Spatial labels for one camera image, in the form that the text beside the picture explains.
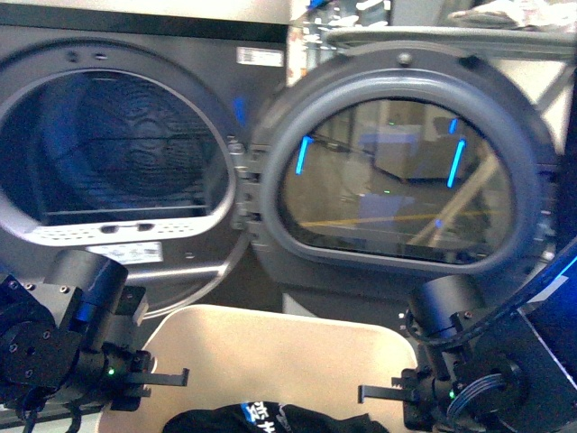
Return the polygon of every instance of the metal shelf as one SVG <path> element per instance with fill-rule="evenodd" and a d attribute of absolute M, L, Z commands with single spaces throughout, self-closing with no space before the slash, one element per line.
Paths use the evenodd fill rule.
<path fill-rule="evenodd" d="M 573 63 L 575 35 L 459 27 L 342 28 L 327 32 L 326 41 L 349 49 L 384 41 L 423 41 L 450 45 L 487 59 L 551 60 Z"/>

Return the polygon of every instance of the screw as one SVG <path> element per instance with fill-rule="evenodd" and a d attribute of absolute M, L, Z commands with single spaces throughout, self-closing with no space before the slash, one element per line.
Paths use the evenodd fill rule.
<path fill-rule="evenodd" d="M 70 63 L 78 63 L 78 53 L 75 51 L 69 51 L 66 53 L 66 60 Z"/>
<path fill-rule="evenodd" d="M 402 52 L 397 57 L 397 62 L 400 66 L 410 66 L 410 64 L 413 62 L 413 56 L 411 56 L 408 52 Z"/>

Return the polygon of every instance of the beige tray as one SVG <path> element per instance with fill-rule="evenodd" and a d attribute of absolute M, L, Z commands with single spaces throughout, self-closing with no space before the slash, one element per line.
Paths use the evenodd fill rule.
<path fill-rule="evenodd" d="M 392 433 L 407 431 L 402 403 L 357 403 L 361 384 L 390 386 L 416 365 L 410 344 L 383 328 L 215 306 L 167 316 L 146 345 L 155 373 L 190 369 L 186 388 L 152 386 L 136 412 L 105 410 L 99 433 L 159 433 L 185 410 L 277 401 L 337 419 L 363 413 Z"/>

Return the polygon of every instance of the barcode sticker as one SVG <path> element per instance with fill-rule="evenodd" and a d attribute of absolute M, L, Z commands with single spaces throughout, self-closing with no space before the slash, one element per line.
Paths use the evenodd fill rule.
<path fill-rule="evenodd" d="M 236 62 L 241 65 L 282 68 L 284 66 L 284 54 L 279 50 L 238 47 L 236 49 Z"/>
<path fill-rule="evenodd" d="M 89 246 L 91 253 L 102 254 L 120 264 L 162 262 L 160 242 L 139 242 L 135 244 L 112 244 Z"/>

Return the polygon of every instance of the open dryer door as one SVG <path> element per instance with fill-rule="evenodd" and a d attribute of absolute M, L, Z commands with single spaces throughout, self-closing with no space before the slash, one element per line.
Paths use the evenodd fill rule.
<path fill-rule="evenodd" d="M 546 247 L 556 166 L 544 121 L 503 74 L 427 42 L 349 49 L 272 102 L 239 214 L 273 279 L 405 299 L 470 274 L 506 297 Z"/>

